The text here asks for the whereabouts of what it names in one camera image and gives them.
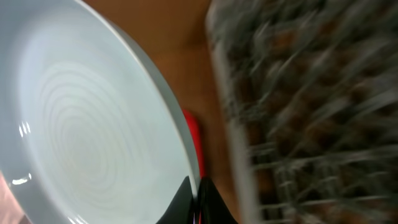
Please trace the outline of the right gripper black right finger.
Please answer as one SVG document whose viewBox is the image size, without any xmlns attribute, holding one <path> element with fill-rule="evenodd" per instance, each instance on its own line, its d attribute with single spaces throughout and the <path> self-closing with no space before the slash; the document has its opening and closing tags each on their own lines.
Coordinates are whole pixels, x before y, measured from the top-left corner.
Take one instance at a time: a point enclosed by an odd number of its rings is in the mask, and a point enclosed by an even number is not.
<svg viewBox="0 0 398 224">
<path fill-rule="evenodd" d="M 213 181 L 202 178 L 198 192 L 200 224 L 238 224 Z"/>
</svg>

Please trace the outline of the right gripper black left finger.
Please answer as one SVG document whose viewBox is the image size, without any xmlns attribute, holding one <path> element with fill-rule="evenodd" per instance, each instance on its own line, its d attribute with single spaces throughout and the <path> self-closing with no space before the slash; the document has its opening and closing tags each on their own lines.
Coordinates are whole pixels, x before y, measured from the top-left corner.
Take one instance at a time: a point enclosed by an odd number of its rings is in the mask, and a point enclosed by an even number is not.
<svg viewBox="0 0 398 224">
<path fill-rule="evenodd" d="M 192 188 L 188 176 L 184 178 L 170 205 L 156 224 L 195 224 Z"/>
</svg>

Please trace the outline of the light blue plate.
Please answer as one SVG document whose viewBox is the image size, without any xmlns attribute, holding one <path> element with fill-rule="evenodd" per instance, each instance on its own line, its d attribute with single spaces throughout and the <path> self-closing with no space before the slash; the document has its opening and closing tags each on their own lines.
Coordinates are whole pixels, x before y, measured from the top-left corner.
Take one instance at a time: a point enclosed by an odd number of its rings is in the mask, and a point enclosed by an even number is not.
<svg viewBox="0 0 398 224">
<path fill-rule="evenodd" d="M 32 223 L 157 223 L 195 147 L 152 60 L 83 1 L 1 2 L 1 171 Z"/>
</svg>

